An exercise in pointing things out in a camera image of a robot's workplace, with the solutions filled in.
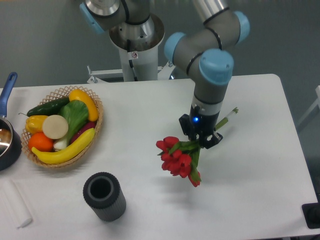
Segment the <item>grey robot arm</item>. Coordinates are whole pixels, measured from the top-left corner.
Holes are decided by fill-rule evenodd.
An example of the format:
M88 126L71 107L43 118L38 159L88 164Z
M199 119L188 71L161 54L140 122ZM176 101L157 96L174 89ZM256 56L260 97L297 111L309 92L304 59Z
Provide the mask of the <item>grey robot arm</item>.
M164 43L166 58L195 83L190 113L179 118L182 131L209 149L223 138L216 124L234 68L226 48L249 35L250 23L223 0L196 0L193 4L203 30L192 36L176 32L168 39L164 39L164 24L151 13L148 0L84 0L79 8L94 31L108 32L118 49L126 82L158 79L158 46Z

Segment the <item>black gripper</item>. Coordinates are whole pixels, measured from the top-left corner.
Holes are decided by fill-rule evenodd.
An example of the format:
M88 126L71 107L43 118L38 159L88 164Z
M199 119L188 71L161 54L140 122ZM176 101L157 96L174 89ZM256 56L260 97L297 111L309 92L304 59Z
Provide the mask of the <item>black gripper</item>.
M195 141L199 136L199 146L210 149L220 143L223 136L216 132L216 123L219 112L216 114L204 114L199 106L191 106L190 115L183 114L179 118L182 132L190 141Z

